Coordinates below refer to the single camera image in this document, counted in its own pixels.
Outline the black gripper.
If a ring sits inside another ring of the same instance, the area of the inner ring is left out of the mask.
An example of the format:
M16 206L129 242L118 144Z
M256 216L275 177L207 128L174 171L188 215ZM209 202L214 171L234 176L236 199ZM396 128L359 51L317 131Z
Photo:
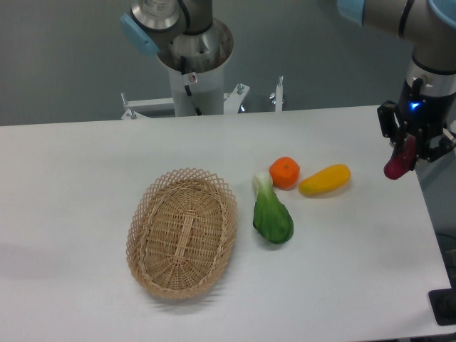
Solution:
M455 133L446 129L454 101L455 92L439 96L416 95L405 81L398 104L387 100L377 108L382 135L393 147L401 146L407 133L415 136L413 168L419 160L434 162L455 149ZM430 147L429 139L439 135L437 146Z

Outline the silver robot base joint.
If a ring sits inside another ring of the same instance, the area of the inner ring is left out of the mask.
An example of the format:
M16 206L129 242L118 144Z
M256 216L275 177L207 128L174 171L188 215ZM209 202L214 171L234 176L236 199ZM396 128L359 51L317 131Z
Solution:
M183 74L212 71L234 50L232 32L213 16L212 1L132 1L120 27L143 55L158 56Z

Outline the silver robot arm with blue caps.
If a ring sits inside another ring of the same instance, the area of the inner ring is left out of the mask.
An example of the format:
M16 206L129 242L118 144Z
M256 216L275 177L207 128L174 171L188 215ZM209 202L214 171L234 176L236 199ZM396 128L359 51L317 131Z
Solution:
M455 102L454 1L338 1L339 13L362 26L413 44L399 101L377 109L380 129L393 147L384 167L396 180L418 160L434 162L455 149L447 125Z

